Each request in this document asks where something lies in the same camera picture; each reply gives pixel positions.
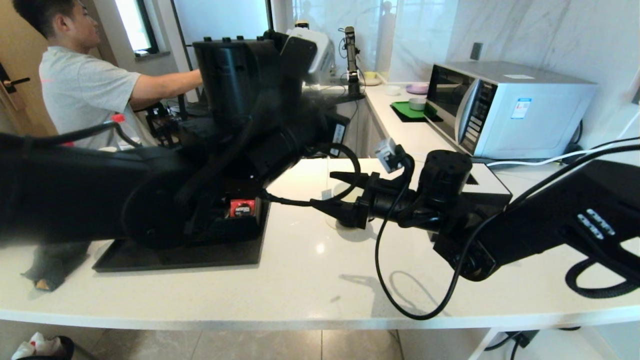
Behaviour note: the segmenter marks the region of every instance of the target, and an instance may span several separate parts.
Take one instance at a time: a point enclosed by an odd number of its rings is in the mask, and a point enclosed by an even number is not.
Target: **cabinet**
[[[376,146],[386,136],[384,127],[378,122],[367,100],[340,104],[337,112],[351,119],[343,144],[360,159],[375,158]]]

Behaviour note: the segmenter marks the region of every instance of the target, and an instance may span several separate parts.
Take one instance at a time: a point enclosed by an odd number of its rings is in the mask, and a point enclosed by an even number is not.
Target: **gray t-shirt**
[[[129,125],[123,126],[127,135],[151,145],[148,131],[139,124],[129,105],[139,77],[137,72],[128,72],[61,46],[50,46],[40,64],[44,103],[58,133],[96,126],[121,113]],[[77,141],[75,145],[100,149],[117,147],[119,140],[114,131],[108,131]]]

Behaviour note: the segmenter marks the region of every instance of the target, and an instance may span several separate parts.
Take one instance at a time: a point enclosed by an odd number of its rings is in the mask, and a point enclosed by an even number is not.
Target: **short black hair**
[[[53,37],[56,15],[72,17],[76,0],[13,0],[13,8],[45,38]]]

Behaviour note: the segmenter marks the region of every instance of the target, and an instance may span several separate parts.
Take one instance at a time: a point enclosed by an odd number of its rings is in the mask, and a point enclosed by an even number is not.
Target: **microwave label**
[[[532,76],[529,76],[529,75],[520,75],[520,74],[518,74],[518,75],[505,75],[505,76],[506,76],[507,78],[511,78],[511,79],[519,79],[519,80],[533,80],[533,79],[535,79],[535,78],[534,78],[534,77],[532,77]]]
[[[515,110],[513,110],[512,119],[524,119],[527,116],[527,111],[529,111],[529,106],[531,105],[532,99],[518,99],[518,103],[516,104]]]

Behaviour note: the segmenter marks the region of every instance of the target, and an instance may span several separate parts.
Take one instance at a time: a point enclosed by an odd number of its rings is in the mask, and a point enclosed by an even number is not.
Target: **microwave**
[[[597,86],[504,61],[436,64],[424,116],[471,156],[553,158],[564,154]]]

